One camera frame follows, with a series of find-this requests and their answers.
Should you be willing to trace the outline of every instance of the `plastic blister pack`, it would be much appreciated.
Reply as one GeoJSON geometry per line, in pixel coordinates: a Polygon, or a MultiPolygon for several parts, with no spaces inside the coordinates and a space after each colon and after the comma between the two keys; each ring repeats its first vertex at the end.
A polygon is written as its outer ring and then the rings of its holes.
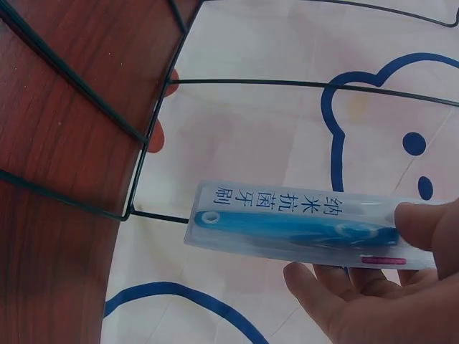
{"type": "Polygon", "coordinates": [[[347,267],[423,269],[431,252],[398,234],[401,202],[435,201],[205,181],[185,244],[256,257],[347,267]]]}

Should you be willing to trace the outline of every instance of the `blue dot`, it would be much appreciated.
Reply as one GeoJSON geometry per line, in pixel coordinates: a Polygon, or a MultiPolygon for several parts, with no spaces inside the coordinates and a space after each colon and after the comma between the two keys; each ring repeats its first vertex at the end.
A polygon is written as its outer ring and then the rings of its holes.
{"type": "Polygon", "coordinates": [[[403,137],[403,148],[412,156],[420,156],[425,151],[425,139],[419,133],[408,133],[403,137]]]}
{"type": "Polygon", "coordinates": [[[425,201],[428,201],[433,196],[432,182],[428,177],[422,176],[419,178],[419,181],[417,181],[417,190],[419,191],[421,198],[425,201]]]}

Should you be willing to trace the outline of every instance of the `wood grain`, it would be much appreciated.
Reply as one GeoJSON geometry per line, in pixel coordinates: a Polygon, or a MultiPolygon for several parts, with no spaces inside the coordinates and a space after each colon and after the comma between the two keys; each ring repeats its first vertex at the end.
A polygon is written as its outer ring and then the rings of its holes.
{"type": "MultiPolygon", "coordinates": [[[[145,132],[181,36],[167,0],[11,4],[145,132]]],[[[121,212],[140,148],[0,21],[0,168],[121,212]]],[[[99,343],[119,224],[2,181],[0,214],[0,342],[99,343]]]]}

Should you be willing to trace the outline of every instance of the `wire frame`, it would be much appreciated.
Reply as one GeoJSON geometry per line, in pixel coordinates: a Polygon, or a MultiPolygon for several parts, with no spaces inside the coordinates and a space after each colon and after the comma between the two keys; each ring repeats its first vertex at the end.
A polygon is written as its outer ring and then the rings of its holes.
{"type": "MultiPolygon", "coordinates": [[[[217,1],[217,0],[201,0],[195,9],[190,26],[196,19],[197,14],[205,1],[217,1]]],[[[424,22],[429,22],[431,24],[440,25],[442,27],[454,28],[459,25],[459,9],[456,12],[456,18],[453,23],[447,23],[443,21],[438,21],[436,19],[428,18],[426,16],[420,16],[418,14],[413,14],[406,11],[400,11],[397,9],[390,9],[383,6],[375,6],[370,4],[363,4],[353,1],[342,1],[342,0],[303,0],[303,1],[313,1],[313,2],[326,2],[332,4],[341,4],[348,6],[357,6],[364,7],[367,9],[385,11],[397,15],[406,16],[413,19],[419,19],[424,22]]],[[[143,163],[145,161],[146,153],[148,150],[148,144],[150,142],[151,136],[153,134],[153,128],[158,118],[159,110],[161,109],[163,100],[166,95],[166,90],[169,85],[174,84],[251,84],[251,85],[288,85],[288,86],[299,86],[299,87],[315,87],[322,88],[324,90],[351,90],[356,92],[368,92],[368,93],[377,93],[383,95],[391,95],[395,97],[405,97],[416,100],[423,100],[427,102],[434,102],[444,105],[453,106],[459,108],[459,102],[454,100],[446,100],[437,97],[429,97],[426,95],[418,95],[409,92],[399,92],[395,90],[387,90],[382,88],[371,88],[371,87],[362,87],[362,86],[353,86],[353,85],[337,85],[333,83],[325,82],[309,82],[309,81],[292,81],[292,80],[259,80],[259,79],[193,79],[193,80],[171,80],[171,73],[174,70],[177,59],[179,58],[180,52],[186,37],[189,33],[189,27],[185,24],[183,18],[181,17],[179,8],[175,0],[168,0],[169,6],[174,14],[174,18],[178,27],[181,30],[182,36],[179,41],[179,46],[176,49],[176,52],[169,63],[166,78],[161,87],[159,93],[159,98],[156,103],[156,106],[151,114],[151,117],[148,122],[148,128],[146,134],[143,135],[139,133],[129,122],[119,113],[117,113],[101,96],[99,96],[89,85],[84,81],[81,76],[79,76],[69,65],[60,58],[47,44],[46,42],[24,21],[23,18],[14,10],[14,8],[9,4],[7,0],[0,0],[0,18],[13,30],[23,41],[26,43],[35,53],[41,57],[51,68],[53,68],[59,75],[65,78],[81,95],[83,95],[87,100],[89,100],[95,107],[97,107],[102,113],[107,115],[111,120],[113,120],[117,126],[123,129],[128,135],[133,136],[138,142],[142,143],[142,149],[140,158],[138,159],[135,171],[133,174],[133,183],[130,191],[128,192],[128,202],[124,214],[117,214],[112,211],[106,211],[104,209],[86,204],[83,202],[76,201],[69,196],[58,193],[56,191],[50,190],[43,186],[40,186],[35,183],[31,183],[22,177],[15,176],[14,174],[0,169],[0,180],[12,183],[17,186],[28,188],[29,190],[40,194],[42,196],[50,197],[51,199],[61,201],[62,203],[69,204],[71,206],[76,206],[79,209],[89,211],[90,213],[97,214],[100,216],[105,216],[110,219],[115,219],[116,221],[126,221],[129,216],[143,216],[152,219],[160,219],[164,221],[172,221],[176,223],[186,224],[188,219],[168,216],[164,214],[149,213],[145,211],[139,211],[134,208],[133,201],[136,195],[136,189],[138,186],[139,178],[141,175],[143,163]]]]}

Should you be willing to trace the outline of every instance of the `toothbrush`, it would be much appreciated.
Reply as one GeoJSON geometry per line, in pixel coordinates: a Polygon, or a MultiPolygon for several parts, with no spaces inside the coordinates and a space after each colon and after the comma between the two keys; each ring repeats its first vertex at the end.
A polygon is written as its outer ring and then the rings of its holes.
{"type": "Polygon", "coordinates": [[[194,223],[202,228],[298,244],[387,247],[399,239],[394,226],[319,216],[198,211],[194,223]]]}

